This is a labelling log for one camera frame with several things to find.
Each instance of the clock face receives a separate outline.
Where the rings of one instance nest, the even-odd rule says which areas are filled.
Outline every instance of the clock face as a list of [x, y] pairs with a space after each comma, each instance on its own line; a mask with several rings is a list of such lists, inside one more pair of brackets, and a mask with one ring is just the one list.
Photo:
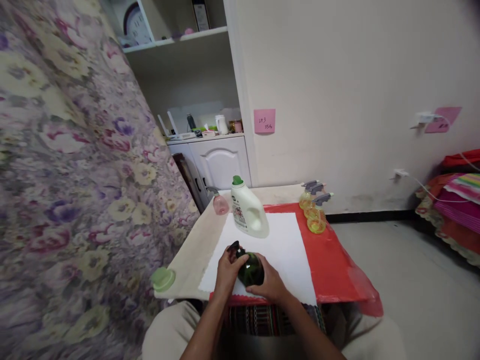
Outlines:
[[144, 17], [140, 11], [138, 4], [131, 6], [125, 14], [125, 33], [130, 38], [136, 41], [137, 45], [147, 44], [151, 42], [147, 25], [145, 24]]

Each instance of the tiled floor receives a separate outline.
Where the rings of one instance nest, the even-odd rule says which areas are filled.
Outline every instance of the tiled floor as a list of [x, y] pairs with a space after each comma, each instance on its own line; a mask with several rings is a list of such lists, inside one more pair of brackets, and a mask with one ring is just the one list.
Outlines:
[[480, 269], [412, 222], [334, 224], [380, 293], [409, 359], [480, 359]]

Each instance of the white container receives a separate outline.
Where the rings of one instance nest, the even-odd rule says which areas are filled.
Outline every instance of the white container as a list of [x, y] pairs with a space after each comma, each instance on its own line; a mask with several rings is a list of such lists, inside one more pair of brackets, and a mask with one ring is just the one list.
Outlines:
[[229, 128], [225, 122], [225, 116], [215, 115], [216, 128], [220, 135], [227, 135], [229, 133]]
[[264, 206], [259, 198], [235, 175], [231, 183], [233, 219], [236, 227], [254, 238], [266, 238], [270, 233]]

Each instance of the gray spray nozzle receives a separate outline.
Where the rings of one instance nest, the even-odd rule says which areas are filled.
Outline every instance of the gray spray nozzle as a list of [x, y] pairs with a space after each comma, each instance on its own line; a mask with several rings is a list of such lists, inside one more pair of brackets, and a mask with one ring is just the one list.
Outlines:
[[215, 186], [207, 186], [205, 187], [208, 191], [211, 191], [213, 193], [213, 196], [218, 196], [219, 194], [219, 189], [216, 188]]
[[312, 195], [316, 195], [318, 192], [322, 191], [324, 189], [324, 186], [327, 185], [325, 183], [319, 183], [318, 185], [315, 185], [314, 187], [311, 188], [310, 193]]
[[333, 192], [329, 192], [314, 198], [311, 202], [315, 203], [315, 206], [321, 207], [323, 203], [326, 203], [334, 195]]
[[302, 187], [304, 187], [306, 191], [310, 191], [310, 189], [313, 188], [315, 185], [317, 185], [317, 183], [318, 183], [318, 180], [304, 182]]

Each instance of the green bottle cap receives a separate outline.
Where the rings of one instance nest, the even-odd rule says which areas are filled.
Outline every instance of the green bottle cap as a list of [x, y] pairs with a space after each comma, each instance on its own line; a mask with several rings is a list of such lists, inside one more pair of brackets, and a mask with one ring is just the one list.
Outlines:
[[235, 175], [233, 177], [233, 182], [231, 183], [232, 185], [242, 185], [244, 183], [244, 181], [242, 180], [242, 178], [238, 175]]
[[175, 281], [175, 273], [166, 267], [159, 267], [150, 277], [153, 290], [157, 293], [168, 290]]

